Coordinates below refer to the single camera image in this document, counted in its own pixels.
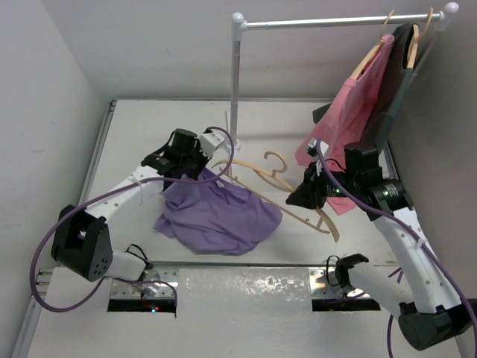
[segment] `gray wall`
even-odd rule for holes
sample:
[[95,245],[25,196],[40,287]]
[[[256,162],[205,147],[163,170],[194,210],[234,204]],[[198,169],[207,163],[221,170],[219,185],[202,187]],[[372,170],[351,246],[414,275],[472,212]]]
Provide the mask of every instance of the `gray wall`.
[[[391,145],[437,255],[477,298],[477,1],[459,4],[411,86]],[[472,333],[460,341],[474,357]]]
[[[102,98],[226,97],[230,17],[254,21],[426,13],[415,0],[42,0]],[[247,32],[241,95],[329,98],[379,26]]]
[[78,200],[105,108],[39,0],[2,0],[0,14],[0,357],[9,357],[33,252]]

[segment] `wooden hanger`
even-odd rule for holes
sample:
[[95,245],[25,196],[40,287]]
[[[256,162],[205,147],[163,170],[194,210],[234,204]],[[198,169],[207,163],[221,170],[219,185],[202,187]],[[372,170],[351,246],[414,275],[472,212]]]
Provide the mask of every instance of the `wooden hanger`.
[[389,19],[391,18],[391,16],[393,16],[394,11],[395,10],[392,10],[389,13],[388,17],[386,18],[386,20],[383,22],[381,32],[379,33],[378,43],[375,44],[375,46],[367,53],[366,56],[364,56],[363,60],[359,63],[358,67],[356,67],[356,69],[351,74],[350,78],[352,78],[353,80],[358,79],[359,75],[363,72],[366,65],[374,58],[374,56],[376,56],[376,54],[378,53],[382,44],[385,43],[385,41],[382,39],[382,37],[385,35],[384,32],[385,32],[385,29],[386,29],[386,25],[388,24]]
[[420,39],[422,39],[423,36],[426,34],[427,29],[429,28],[429,24],[431,23],[433,13],[434,13],[434,9],[431,7],[429,9],[429,15],[427,16],[427,22],[423,32],[419,33],[418,25],[416,24],[412,25],[412,30],[414,33],[412,35],[411,43],[409,44],[409,48],[408,48],[408,66],[407,66],[408,69],[414,68],[414,64],[416,63],[416,57],[417,57],[417,45]]
[[[270,155],[274,155],[275,157],[278,157],[280,159],[280,161],[282,162],[282,168],[281,169],[274,169],[274,170],[272,170],[272,172],[269,172],[268,170],[263,169],[262,167],[256,166],[255,164],[252,164],[252,163],[249,163],[249,162],[246,162],[246,161],[243,161],[243,160],[236,160],[236,159],[234,159],[232,161],[232,163],[237,164],[239,166],[243,166],[245,168],[252,169],[264,182],[266,182],[267,184],[269,184],[269,185],[271,185],[271,186],[273,186],[273,187],[275,187],[279,190],[282,190],[284,192],[294,192],[295,189],[296,189],[294,186],[292,186],[291,184],[289,184],[288,182],[286,182],[285,180],[283,180],[282,178],[277,176],[277,173],[284,173],[288,170],[288,165],[285,162],[285,159],[283,158],[282,155],[276,153],[275,151],[266,151],[264,153],[264,158],[267,159]],[[221,164],[225,164],[227,162],[228,162],[228,160],[219,160],[216,164],[214,164],[212,166],[212,168],[214,168],[218,165],[221,165]],[[241,185],[244,188],[246,188],[246,189],[250,190],[251,192],[255,193],[256,195],[258,195],[263,200],[265,200],[268,203],[274,205],[277,209],[279,209],[279,210],[283,211],[284,213],[290,215],[291,217],[298,220],[299,222],[304,223],[306,226],[309,226],[312,229],[315,229],[316,231],[318,231],[320,233],[326,233],[326,234],[331,233],[335,242],[338,242],[338,240],[340,238],[340,233],[339,233],[338,229],[336,228],[335,223],[333,223],[331,218],[322,209],[316,209],[315,210],[315,212],[320,216],[320,219],[318,220],[317,224],[313,225],[310,222],[309,218],[305,218],[305,219],[300,218],[297,214],[291,212],[290,210],[286,209],[285,207],[281,206],[280,204],[276,203],[275,201],[273,201],[273,200],[267,198],[266,196],[260,194],[256,190],[251,189],[249,186],[242,183],[236,176],[232,176],[230,173],[226,173],[225,175],[228,178],[230,178],[231,180],[235,181],[238,185]],[[326,224],[329,231],[324,230],[324,229],[321,228],[321,225],[323,223]]]

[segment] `pink garment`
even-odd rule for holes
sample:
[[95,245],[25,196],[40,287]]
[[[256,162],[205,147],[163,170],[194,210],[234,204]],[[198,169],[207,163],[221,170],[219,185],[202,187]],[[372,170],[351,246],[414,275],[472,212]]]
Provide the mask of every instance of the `pink garment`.
[[[300,145],[295,153],[298,165],[308,166],[314,161],[305,152],[305,146],[311,138],[319,138],[329,145],[327,157],[336,159],[343,168],[346,168],[344,146],[361,139],[364,127],[378,99],[382,76],[393,47],[394,37],[392,35],[384,35],[382,39],[384,43],[367,65],[364,73],[357,80],[346,79],[326,114]],[[332,161],[327,163],[331,170],[340,171]],[[348,198],[329,198],[328,204],[338,215],[347,213],[356,206]]]

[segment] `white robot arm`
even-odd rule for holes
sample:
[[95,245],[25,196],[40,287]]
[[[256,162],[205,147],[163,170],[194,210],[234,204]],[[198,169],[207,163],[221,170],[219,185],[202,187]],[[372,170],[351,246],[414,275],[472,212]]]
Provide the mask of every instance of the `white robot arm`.
[[[51,248],[53,259],[89,281],[104,276],[138,280],[147,263],[112,249],[110,237],[114,236],[115,227],[137,207],[171,185],[163,178],[180,179],[187,175],[197,179],[223,143],[224,138],[211,130],[200,136],[183,129],[175,130],[163,147],[148,155],[111,192],[129,186],[128,190],[114,196],[104,195],[104,199],[76,213],[57,229]],[[65,207],[60,218],[74,208]]]
[[[357,199],[390,245],[410,288],[389,280],[365,256],[354,254],[336,263],[329,275],[329,289],[334,293],[361,289],[369,294],[399,322],[404,337],[419,351],[463,333],[470,327],[470,312],[477,310],[477,300],[469,300],[466,307],[466,300],[437,267],[404,186],[383,178],[376,146],[349,144],[345,147],[347,169],[322,172],[326,146],[319,143],[318,151],[317,144],[312,140],[308,153],[319,161],[305,170],[302,184],[287,204],[314,209],[322,207],[328,197]],[[406,227],[419,233],[418,241]]]

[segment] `purple cloth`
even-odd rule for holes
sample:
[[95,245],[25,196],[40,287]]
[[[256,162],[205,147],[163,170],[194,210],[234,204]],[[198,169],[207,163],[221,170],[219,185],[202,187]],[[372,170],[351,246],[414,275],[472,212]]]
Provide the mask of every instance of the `purple cloth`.
[[[198,179],[213,176],[204,169]],[[184,175],[183,180],[191,179]],[[222,179],[197,185],[173,183],[162,196],[165,209],[154,228],[177,237],[198,254],[242,255],[282,221],[282,212],[274,205]]]

